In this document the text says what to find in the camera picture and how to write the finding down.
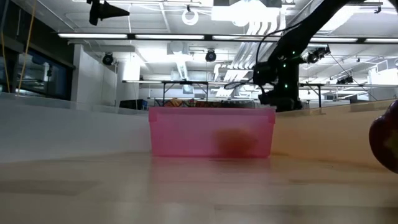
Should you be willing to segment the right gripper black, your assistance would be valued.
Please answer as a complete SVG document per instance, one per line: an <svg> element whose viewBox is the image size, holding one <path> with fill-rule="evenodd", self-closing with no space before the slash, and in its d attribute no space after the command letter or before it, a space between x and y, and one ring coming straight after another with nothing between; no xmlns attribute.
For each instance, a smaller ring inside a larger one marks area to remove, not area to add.
<svg viewBox="0 0 398 224"><path fill-rule="evenodd" d="M299 93L295 90L274 89L262 93L258 96L262 105L270 105L276 107L276 112L301 110L302 102Z"/></svg>

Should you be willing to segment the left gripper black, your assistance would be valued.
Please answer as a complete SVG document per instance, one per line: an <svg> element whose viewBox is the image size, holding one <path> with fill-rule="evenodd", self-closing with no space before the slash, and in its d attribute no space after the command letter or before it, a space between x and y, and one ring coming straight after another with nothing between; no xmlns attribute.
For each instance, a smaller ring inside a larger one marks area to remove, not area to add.
<svg viewBox="0 0 398 224"><path fill-rule="evenodd" d="M91 6L89 23L93 26L98 24L99 18L123 17L130 15L129 11L113 6L107 1L100 3L100 0L86 0L86 3Z"/></svg>

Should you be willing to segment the dark red onion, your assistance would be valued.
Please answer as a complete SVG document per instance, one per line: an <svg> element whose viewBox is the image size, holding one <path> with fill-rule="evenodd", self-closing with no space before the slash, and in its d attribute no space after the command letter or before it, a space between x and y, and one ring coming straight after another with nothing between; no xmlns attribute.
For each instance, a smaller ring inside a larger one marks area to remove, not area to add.
<svg viewBox="0 0 398 224"><path fill-rule="evenodd" d="M373 121L369 129L369 145L378 162L398 174L398 100Z"/></svg>

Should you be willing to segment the ceiling light strip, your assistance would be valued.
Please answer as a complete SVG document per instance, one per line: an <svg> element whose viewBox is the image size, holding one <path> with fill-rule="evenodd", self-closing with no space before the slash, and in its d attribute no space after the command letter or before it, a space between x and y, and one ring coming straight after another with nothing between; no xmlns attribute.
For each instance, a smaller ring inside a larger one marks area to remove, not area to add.
<svg viewBox="0 0 398 224"><path fill-rule="evenodd" d="M369 44L398 44L398 38L368 38L364 42Z"/></svg>
<svg viewBox="0 0 398 224"><path fill-rule="evenodd" d="M204 40L204 35L178 35L178 34L136 34L136 39L152 40Z"/></svg>
<svg viewBox="0 0 398 224"><path fill-rule="evenodd" d="M342 37L312 37L311 43L355 43L357 38L342 38Z"/></svg>
<svg viewBox="0 0 398 224"><path fill-rule="evenodd" d="M59 33L58 36L66 39L127 39L127 34Z"/></svg>
<svg viewBox="0 0 398 224"><path fill-rule="evenodd" d="M259 35L213 35L213 40L222 41L237 41L237 42L257 42L260 40L265 40L266 42L277 42L279 36L259 36Z"/></svg>

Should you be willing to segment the orange translucent plastic bin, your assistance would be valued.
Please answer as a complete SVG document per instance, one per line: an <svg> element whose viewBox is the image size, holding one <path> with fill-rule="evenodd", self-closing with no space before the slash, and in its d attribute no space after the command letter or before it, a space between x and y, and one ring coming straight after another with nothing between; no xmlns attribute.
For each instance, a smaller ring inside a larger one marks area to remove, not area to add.
<svg viewBox="0 0 398 224"><path fill-rule="evenodd" d="M384 167L371 151L369 129L394 101L278 113L271 153L295 159Z"/></svg>

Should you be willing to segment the black ceiling spotlight cluster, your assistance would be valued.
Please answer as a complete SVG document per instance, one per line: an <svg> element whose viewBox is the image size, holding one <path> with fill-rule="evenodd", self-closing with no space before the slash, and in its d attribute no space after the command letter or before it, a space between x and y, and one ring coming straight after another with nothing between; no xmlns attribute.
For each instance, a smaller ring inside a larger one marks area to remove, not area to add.
<svg viewBox="0 0 398 224"><path fill-rule="evenodd" d="M319 60L330 54L329 45L322 45L319 47L312 47L307 51L305 60L307 63L317 63Z"/></svg>
<svg viewBox="0 0 398 224"><path fill-rule="evenodd" d="M343 77L339 77L336 81L337 85L347 85L347 84L351 84L354 82L354 79L352 76L347 75L347 76L343 76Z"/></svg>

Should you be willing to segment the white pillar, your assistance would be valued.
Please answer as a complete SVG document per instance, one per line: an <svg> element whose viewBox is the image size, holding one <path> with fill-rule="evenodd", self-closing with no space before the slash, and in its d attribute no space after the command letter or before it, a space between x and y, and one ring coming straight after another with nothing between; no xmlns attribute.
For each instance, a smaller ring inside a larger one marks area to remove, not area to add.
<svg viewBox="0 0 398 224"><path fill-rule="evenodd" d="M71 100L87 105L116 104L117 74L85 52L82 45L74 46Z"/></svg>

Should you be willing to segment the black monitor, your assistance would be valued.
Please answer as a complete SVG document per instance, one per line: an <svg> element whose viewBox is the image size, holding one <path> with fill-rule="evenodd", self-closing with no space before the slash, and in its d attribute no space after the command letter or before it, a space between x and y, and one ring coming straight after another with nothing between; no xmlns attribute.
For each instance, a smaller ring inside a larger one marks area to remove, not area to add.
<svg viewBox="0 0 398 224"><path fill-rule="evenodd" d="M120 108L132 110L148 110L148 102L146 100L122 100L119 103Z"/></svg>

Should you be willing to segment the dark framed window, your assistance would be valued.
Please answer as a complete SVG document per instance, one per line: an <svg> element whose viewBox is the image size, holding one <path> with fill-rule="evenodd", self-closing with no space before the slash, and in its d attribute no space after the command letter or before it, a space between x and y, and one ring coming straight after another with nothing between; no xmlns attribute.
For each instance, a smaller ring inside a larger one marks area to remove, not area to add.
<svg viewBox="0 0 398 224"><path fill-rule="evenodd" d="M0 92L70 100L72 69L29 50L19 54L0 46Z"/></svg>

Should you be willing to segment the pink translucent plastic bin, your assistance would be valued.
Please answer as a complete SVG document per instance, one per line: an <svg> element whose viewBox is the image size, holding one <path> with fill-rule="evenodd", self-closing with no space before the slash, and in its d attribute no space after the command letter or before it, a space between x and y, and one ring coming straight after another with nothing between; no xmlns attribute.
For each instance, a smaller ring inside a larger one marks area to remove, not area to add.
<svg viewBox="0 0 398 224"><path fill-rule="evenodd" d="M251 157L238 158L267 158L271 153L275 110L155 107L149 110L149 125L155 156L222 158L215 133L221 129L244 129L258 142Z"/></svg>

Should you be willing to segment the clear translucent plastic bin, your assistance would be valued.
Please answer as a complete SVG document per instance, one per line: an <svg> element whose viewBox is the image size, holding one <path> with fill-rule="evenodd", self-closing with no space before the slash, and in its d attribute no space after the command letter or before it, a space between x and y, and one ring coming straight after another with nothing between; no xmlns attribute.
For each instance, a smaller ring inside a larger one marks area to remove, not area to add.
<svg viewBox="0 0 398 224"><path fill-rule="evenodd" d="M150 149L146 111L0 93L0 164Z"/></svg>

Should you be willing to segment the black folding table frame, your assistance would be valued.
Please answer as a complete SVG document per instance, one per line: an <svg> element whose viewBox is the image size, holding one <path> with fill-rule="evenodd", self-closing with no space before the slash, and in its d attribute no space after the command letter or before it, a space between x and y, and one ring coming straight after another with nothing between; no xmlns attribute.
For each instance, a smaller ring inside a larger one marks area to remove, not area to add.
<svg viewBox="0 0 398 224"><path fill-rule="evenodd" d="M208 91L209 91L209 82L206 81L190 81L190 80L179 80L179 81L161 81L161 84L163 84L163 93L162 93L162 106L165 106L165 94L167 92L166 84L171 84L171 86L174 86L175 84L178 85L197 85L199 86L203 92L206 95L205 100L208 101Z"/></svg>
<svg viewBox="0 0 398 224"><path fill-rule="evenodd" d="M309 108L398 99L398 85L301 83L299 93Z"/></svg>

